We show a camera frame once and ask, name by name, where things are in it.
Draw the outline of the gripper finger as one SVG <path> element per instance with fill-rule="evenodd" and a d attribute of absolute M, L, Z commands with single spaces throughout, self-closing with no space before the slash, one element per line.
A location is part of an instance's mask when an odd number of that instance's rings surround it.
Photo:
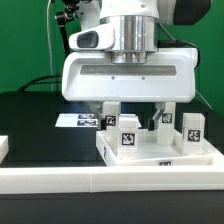
<path fill-rule="evenodd" d="M 154 131 L 159 126 L 159 119 L 165 111 L 166 104 L 164 102 L 157 102 L 155 104 L 156 111 L 152 118 L 148 119 L 148 130 Z"/>
<path fill-rule="evenodd" d="M 101 102 L 91 102 L 89 104 L 91 112 L 95 115 L 98 120 L 98 129 L 105 130 L 106 129 L 106 118 L 102 112 L 102 103 Z"/>

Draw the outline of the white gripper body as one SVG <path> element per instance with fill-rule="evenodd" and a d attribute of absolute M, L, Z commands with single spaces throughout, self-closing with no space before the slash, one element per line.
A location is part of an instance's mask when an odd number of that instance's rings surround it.
<path fill-rule="evenodd" d="M 114 64 L 107 52 L 75 52 L 64 63 L 62 95 L 68 101 L 189 102 L 197 61 L 194 48 L 162 48 L 144 64 Z"/>

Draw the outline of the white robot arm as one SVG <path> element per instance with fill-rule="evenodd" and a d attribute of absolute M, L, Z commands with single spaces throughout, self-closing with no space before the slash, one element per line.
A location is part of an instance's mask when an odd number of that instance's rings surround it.
<path fill-rule="evenodd" d="M 83 3 L 82 30 L 69 38 L 62 94 L 68 101 L 153 102 L 148 128 L 158 126 L 168 102 L 195 96 L 197 47 L 160 40 L 165 24 L 193 25 L 212 0 L 94 0 Z"/>

